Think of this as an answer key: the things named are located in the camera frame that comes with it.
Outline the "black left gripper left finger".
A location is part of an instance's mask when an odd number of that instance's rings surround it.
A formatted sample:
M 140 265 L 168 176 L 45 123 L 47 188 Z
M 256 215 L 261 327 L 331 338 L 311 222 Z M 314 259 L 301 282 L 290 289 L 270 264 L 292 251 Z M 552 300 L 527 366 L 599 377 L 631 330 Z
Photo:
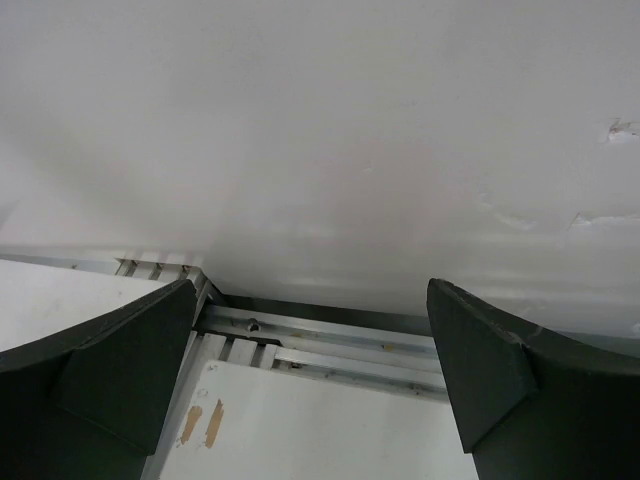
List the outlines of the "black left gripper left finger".
M 4 479 L 138 479 L 192 331 L 189 280 L 1 353 Z

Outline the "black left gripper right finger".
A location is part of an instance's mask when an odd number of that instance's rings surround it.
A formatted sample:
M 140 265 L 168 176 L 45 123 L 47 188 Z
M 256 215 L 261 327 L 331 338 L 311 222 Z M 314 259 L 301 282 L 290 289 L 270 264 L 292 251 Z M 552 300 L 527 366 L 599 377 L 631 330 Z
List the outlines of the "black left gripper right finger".
M 463 450 L 481 479 L 636 479 L 639 360 L 431 279 L 427 313 Z

